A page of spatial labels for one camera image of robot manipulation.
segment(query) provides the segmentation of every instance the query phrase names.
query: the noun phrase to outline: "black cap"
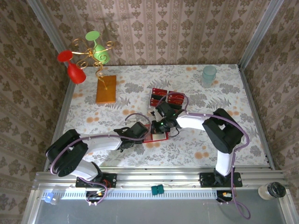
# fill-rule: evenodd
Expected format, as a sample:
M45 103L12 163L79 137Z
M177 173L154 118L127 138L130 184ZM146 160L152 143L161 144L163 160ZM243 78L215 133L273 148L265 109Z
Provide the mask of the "black cap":
M286 194L285 187L278 182L272 182L268 185L267 190L272 197L284 197Z

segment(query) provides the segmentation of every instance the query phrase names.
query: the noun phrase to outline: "floral tablecloth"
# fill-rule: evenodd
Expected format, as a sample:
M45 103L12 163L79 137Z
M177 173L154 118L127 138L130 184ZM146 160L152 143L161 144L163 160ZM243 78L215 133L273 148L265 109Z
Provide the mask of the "floral tablecloth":
M189 112L212 113L225 109L248 133L249 146L237 153L236 165L267 166L252 112L236 65L215 65L217 77L211 88L200 85L205 65L152 65L105 67L105 75L117 76L116 103L95 104L96 68L84 71L86 80L75 87L64 132L75 128L79 133L104 133L125 126L128 114L149 114L149 98L153 87L185 93ZM123 153L101 151L85 156L99 166L215 166L217 150L206 132L181 130L166 141L135 145Z

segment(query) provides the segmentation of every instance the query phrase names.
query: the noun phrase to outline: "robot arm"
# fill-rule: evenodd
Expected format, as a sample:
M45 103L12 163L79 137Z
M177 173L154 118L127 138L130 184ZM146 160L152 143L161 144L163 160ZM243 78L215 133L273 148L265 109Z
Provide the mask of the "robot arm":
M166 102L158 105L156 110L156 117L160 120L152 121L151 133L169 132L174 127L205 130L218 150L214 171L216 181L221 183L221 180L230 174L234 147L241 142L242 132L221 119L206 119L196 116L196 114L187 114L182 110L176 112ZM223 109L216 110L214 115L235 123ZM141 138L147 131L148 129L140 122L136 122L131 128L124 127L114 129L109 133L95 135L80 135L76 130L71 129L48 148L46 156L51 163L54 163L52 169L60 177L71 174L88 181L99 180L102 177L101 170L95 163L83 160L84 155L100 150L119 149L122 152L134 144L141 144L143 142ZM71 148L59 156L69 144L74 142L76 143Z
M217 118L204 118L196 114L187 114L184 111L175 112L166 102L156 107L157 112L163 117L154 121L152 131L156 133L169 131L170 128L194 128L207 132L213 145L218 150L217 164L215 167L216 181L230 174L234 147L241 142L243 133L230 123ZM223 109L217 109L214 115L236 123Z
M148 129L141 122L136 122L130 128L114 129L103 134L78 134L75 129L71 129L47 149L46 156L52 163L52 173L59 177L71 174L87 181L101 180L103 174L99 167L93 162L83 160L83 157L100 150L122 152L134 144L141 144L141 138L147 132Z

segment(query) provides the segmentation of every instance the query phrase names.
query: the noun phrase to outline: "mounting plate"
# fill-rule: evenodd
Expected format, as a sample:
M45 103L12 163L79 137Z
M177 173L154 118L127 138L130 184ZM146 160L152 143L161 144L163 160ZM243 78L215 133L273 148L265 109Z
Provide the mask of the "mounting plate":
M200 182L200 187L202 188L230 188L231 187L230 178L223 185L220 185L219 183L214 184L215 183L214 173L200 173L199 182ZM240 173L234 172L234 185L237 188L243 186Z
M107 180L110 182L111 186L108 186L109 188L115 188L116 187L116 182L117 182L117 174L108 174L108 173L103 173L102 180L95 180L95 182L100 182L102 184L105 184L103 180ZM101 188L99 185L91 185L89 183L84 182L81 180L79 177L77 177L76 180L76 188Z

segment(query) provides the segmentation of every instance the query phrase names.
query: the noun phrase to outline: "wooden block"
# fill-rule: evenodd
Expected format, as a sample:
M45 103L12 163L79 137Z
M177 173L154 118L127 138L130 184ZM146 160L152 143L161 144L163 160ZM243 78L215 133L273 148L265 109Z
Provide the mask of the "wooden block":
M107 90L103 82L98 80L97 97L95 102L97 104L110 104L116 102L116 76L104 76L102 78L105 82Z

